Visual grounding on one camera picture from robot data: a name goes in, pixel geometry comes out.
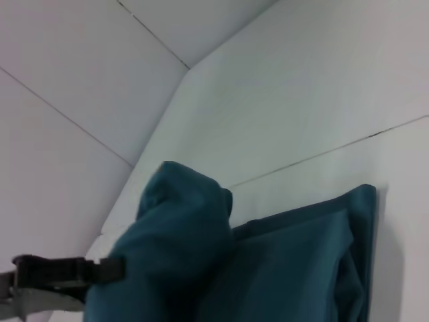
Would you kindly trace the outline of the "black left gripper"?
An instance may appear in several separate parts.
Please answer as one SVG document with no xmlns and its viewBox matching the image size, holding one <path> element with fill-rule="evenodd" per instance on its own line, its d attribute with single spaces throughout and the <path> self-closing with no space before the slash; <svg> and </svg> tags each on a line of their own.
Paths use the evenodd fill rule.
<svg viewBox="0 0 429 322">
<path fill-rule="evenodd" d="M 84 258 L 47 259 L 22 255 L 15 268 L 1 273 L 1 320 L 25 321 L 46 311 L 80 312 L 94 284 L 123 280 L 125 258 L 103 258 L 98 264 Z"/>
</svg>

